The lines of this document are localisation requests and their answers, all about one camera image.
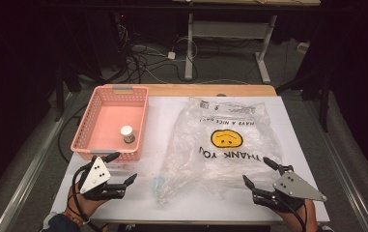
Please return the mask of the small white-lidded jar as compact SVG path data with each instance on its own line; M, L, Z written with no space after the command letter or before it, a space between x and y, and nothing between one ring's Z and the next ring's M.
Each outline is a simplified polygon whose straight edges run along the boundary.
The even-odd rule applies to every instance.
M124 141L127 144L130 144L135 141L135 135L133 133L132 126L129 125L122 126L120 129L120 134L122 135Z

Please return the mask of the person's right hand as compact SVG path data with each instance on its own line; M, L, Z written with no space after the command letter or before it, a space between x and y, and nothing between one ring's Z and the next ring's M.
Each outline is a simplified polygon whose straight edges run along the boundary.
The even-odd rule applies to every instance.
M316 219L316 209L312 200L305 200L305 205L297 210L297 214L305 224L302 228L300 221L293 213L276 212L287 224L292 232L317 232L318 223Z

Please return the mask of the pink plastic basket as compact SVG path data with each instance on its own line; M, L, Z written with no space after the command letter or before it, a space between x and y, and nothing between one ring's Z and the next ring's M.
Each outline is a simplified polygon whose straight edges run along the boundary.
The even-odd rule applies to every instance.
M137 85L96 87L71 143L71 150L85 160L92 155L106 156L120 152L115 162L140 160L146 125L149 89ZM135 141L127 144L120 129L133 128Z

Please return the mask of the black metal stand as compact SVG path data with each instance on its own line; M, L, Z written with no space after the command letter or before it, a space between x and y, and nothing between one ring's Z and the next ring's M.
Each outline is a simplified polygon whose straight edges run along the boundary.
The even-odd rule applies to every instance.
M328 132L327 112L328 94L330 88L331 69L325 67L316 68L306 74L296 77L275 89L280 94L289 89L296 89L300 86L301 96L305 101L319 101L319 123L324 132Z

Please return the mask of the clear smiley plastic bag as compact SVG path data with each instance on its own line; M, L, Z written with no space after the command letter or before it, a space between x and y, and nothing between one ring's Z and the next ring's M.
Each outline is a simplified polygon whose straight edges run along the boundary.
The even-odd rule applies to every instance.
M159 174L165 184L157 199L168 202L193 186L223 195L242 188L243 175L266 188L274 175L263 157L283 160L263 102L191 98L172 129Z

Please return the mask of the white metal desk frame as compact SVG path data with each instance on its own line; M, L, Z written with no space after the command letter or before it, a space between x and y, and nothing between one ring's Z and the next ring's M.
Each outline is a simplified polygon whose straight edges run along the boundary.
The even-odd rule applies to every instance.
M270 84L271 80L265 64L265 55L269 47L276 19L277 16L272 15L268 22L216 21L195 19L194 14L189 14L184 79L193 79L193 59L195 58L195 50L197 49L193 41L194 38L257 39L262 40L263 44L262 49L254 54L255 63L263 83Z

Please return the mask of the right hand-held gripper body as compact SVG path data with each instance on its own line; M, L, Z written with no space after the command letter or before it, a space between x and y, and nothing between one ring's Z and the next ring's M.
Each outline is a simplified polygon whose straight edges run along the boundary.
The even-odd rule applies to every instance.
M258 189L251 184L255 204L282 213L292 213L296 212L306 199L327 201L326 196L299 177L291 165L268 163L268 166L278 170L280 178L272 184L274 191Z

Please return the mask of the white table cover sheet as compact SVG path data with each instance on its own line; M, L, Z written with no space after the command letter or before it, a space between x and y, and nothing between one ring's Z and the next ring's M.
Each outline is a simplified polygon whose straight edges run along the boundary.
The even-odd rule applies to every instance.
M296 173L314 188L317 188L312 172L297 141L284 103L280 97L205 97L216 102L241 102L253 104L264 102L270 125L279 139L283 160L278 163L292 165ZM168 140L173 125L184 108L188 97L150 97L146 127L144 129L141 160L130 170L113 169L109 183L123 182L128 176L138 173L134 183L127 188L121 200L111 200L101 206L92 219L123 223L197 223L197 224L278 224L280 218L268 208L253 203L252 192L244 185L242 174L257 188L272 191L272 183L279 178L264 165L273 181L260 183L242 171L237 177L239 188L226 188L226 194L215 195L198 183L187 186L164 204L156 199L154 183L161 163L167 155ZM78 154L73 154L51 211L62 212L66 207L71 179L82 164L87 163Z

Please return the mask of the pale blue translucent object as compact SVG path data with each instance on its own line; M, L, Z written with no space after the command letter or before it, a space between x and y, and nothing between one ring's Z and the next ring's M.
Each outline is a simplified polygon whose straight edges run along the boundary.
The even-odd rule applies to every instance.
M151 180L151 188L154 194L160 194L163 190L165 179L163 176L155 176Z

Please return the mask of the person's left hand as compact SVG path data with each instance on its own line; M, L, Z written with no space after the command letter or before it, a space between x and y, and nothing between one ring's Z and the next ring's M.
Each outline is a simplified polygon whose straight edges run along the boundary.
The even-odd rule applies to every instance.
M79 193L78 184L75 184L69 189L65 214L84 222L104 203L106 203L106 200L94 201L86 199Z

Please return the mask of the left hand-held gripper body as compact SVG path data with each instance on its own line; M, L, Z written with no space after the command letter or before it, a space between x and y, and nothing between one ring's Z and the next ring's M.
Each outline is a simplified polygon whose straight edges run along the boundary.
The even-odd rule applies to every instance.
M86 172L79 181L80 193L89 200L122 199L125 196L124 184L108 184L111 174L102 157L93 157L86 165Z

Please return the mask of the aluminium floor rail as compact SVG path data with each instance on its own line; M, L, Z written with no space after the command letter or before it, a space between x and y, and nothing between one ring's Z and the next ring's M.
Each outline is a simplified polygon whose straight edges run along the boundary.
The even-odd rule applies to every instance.
M309 112L310 117L314 121L317 130L320 132L323 142L326 144L327 156L331 162L331 166L334 169L334 173L336 174L337 179L339 180L342 189L344 190L348 201L351 204L351 208L354 210L363 232L368 232L368 208L361 193L355 186L354 180L350 177L349 171L343 163L343 160L340 157L336 147L332 143L329 133L325 132L322 128L318 119L318 112L315 108L315 105L309 101L306 101L304 105Z
M63 109L53 109L53 119L46 123L48 130L46 133L42 134L42 141L38 144L37 151L31 153L28 165L17 165L17 167L24 170L24 173L20 182L16 185L14 193L0 217L0 232L12 231L13 225L30 195L34 184L40 176L53 142L58 137L59 132L65 124L66 118L76 102L77 96L77 93L68 93L65 95Z

